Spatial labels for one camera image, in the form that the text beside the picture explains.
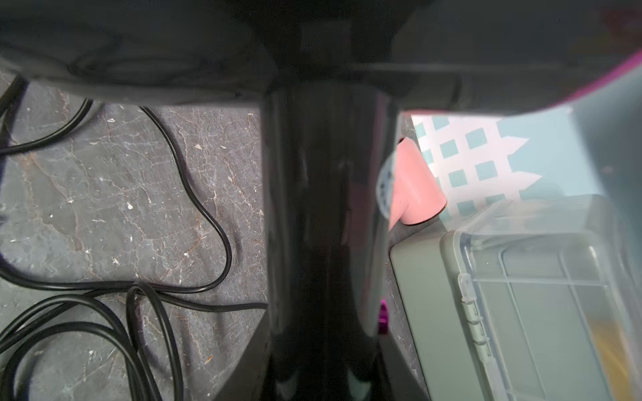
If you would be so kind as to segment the black magenta hair dryer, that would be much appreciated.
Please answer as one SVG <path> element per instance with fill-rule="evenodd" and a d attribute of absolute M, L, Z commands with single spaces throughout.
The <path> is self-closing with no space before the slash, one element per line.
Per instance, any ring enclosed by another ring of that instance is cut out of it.
<path fill-rule="evenodd" d="M 638 1 L 4 1 L 1 61 L 134 105 L 256 104 L 269 301 L 222 400 L 421 396 L 379 333 L 405 111 L 516 114 L 641 55 Z"/>

